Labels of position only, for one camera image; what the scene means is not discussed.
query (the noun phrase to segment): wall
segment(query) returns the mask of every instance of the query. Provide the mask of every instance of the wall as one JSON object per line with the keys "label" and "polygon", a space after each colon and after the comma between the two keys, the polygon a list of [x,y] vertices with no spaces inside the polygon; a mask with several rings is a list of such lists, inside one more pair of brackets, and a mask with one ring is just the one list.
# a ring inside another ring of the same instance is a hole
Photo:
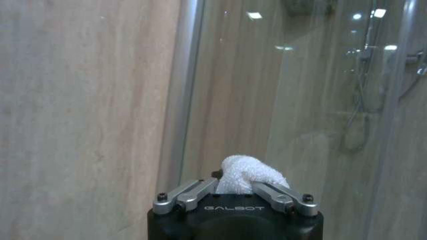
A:
{"label": "wall", "polygon": [[179,8],[1,1],[0,239],[145,239]]}

